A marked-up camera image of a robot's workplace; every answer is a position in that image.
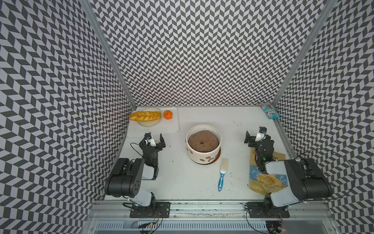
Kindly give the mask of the white ceramic pot with mud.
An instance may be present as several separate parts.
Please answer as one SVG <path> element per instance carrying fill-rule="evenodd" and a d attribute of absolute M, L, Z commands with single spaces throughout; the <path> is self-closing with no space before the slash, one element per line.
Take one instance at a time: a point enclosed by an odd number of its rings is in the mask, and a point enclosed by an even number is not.
<path fill-rule="evenodd" d="M 207 124 L 192 127 L 186 136 L 188 156 L 193 159 L 215 157 L 221 149 L 222 137 L 220 132 Z"/>

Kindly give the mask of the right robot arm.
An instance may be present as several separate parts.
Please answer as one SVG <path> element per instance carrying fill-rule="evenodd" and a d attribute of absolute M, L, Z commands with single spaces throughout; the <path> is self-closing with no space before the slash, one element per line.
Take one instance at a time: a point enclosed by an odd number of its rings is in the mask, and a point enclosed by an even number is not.
<path fill-rule="evenodd" d="M 304 201 L 324 199 L 333 189 L 313 159 L 285 159 L 274 151 L 274 140 L 260 127 L 255 136 L 246 133 L 250 147 L 250 189 L 265 197 L 248 202 L 251 218 L 289 218 L 288 207 Z"/>

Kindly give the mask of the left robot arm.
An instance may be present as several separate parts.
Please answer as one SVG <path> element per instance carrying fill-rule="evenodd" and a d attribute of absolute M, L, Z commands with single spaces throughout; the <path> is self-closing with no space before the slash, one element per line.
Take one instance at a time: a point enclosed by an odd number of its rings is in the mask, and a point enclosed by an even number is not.
<path fill-rule="evenodd" d="M 157 179 L 158 152 L 162 151 L 166 144 L 162 135 L 160 141 L 156 143 L 152 134 L 146 133 L 138 146 L 142 150 L 141 158 L 117 160 L 105 182 L 105 194 L 130 201 L 132 205 L 125 202 L 123 206 L 131 209 L 131 218 L 160 216 L 162 212 L 157 206 L 155 195 L 144 189 L 141 182 Z"/>

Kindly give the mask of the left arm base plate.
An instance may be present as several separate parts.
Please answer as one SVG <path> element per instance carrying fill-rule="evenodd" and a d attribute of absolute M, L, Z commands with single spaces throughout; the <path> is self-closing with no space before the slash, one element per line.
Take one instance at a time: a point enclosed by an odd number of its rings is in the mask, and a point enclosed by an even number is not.
<path fill-rule="evenodd" d="M 148 207 L 133 205 L 131 208 L 130 218 L 169 218 L 170 206 L 170 202 L 154 202 Z"/>

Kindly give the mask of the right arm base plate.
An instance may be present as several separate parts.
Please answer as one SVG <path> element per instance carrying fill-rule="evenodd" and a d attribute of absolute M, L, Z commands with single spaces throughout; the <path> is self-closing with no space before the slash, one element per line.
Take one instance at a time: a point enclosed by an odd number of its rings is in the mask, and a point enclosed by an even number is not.
<path fill-rule="evenodd" d="M 290 218 L 287 207 L 273 207 L 262 202 L 247 202 L 244 207 L 251 218 Z"/>

